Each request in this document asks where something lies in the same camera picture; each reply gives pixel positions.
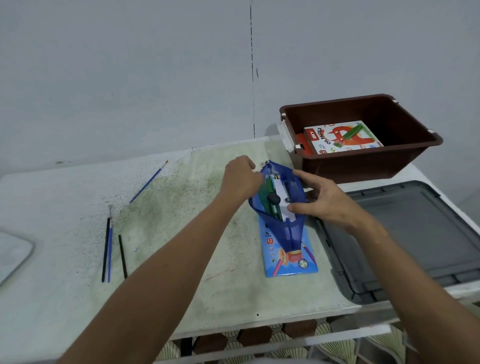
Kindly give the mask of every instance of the storage bin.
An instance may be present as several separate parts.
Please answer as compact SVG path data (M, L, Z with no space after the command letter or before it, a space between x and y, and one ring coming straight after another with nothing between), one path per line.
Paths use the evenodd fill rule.
M280 135L294 167L336 183L391 178L425 149L443 142L385 94L285 105L280 115ZM296 137L308 126L357 120L362 120L384 146L308 155Z

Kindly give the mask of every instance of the blue box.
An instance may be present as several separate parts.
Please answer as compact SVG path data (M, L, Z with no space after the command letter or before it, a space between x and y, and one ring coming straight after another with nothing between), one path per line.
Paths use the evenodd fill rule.
M301 250L286 253L260 216L258 223L267 277L318 272L305 226L303 226Z

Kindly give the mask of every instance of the white table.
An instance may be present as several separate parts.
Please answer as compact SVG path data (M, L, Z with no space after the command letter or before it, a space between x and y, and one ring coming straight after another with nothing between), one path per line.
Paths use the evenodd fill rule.
M32 242L32 256L0 287L0 362L23 363L57 358L80 334L123 280L114 262L112 282L100 283L108 205L120 216L130 198L163 161L161 176L189 171L190 179L208 180L181 192L195 202L188 211L175 185L169 191L175 221L184 223L213 198L221 171L231 158L249 155L291 165L277 137L168 152L128 160L13 174L0 181L0 230ZM419 180L428 183L477 232L480 229L413 165L389 180L341 185L344 191ZM330 273L330 263L312 228L309 237L318 274L266 278L256 214L245 204L222 237L202 283L173 339L310 318L388 308L389 303L358 306L343 297ZM159 224L168 220L160 218ZM165 236L175 226L160 225ZM127 263L151 246L124 242ZM456 298L478 297L480 281L454 286Z

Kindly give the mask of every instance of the gray tray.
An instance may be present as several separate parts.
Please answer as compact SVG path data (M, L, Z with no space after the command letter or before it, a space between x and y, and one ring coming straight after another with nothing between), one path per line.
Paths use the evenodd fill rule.
M429 185L409 181L348 195L374 215L441 286L480 279L480 236ZM343 295L358 304L386 300L355 238L316 221Z

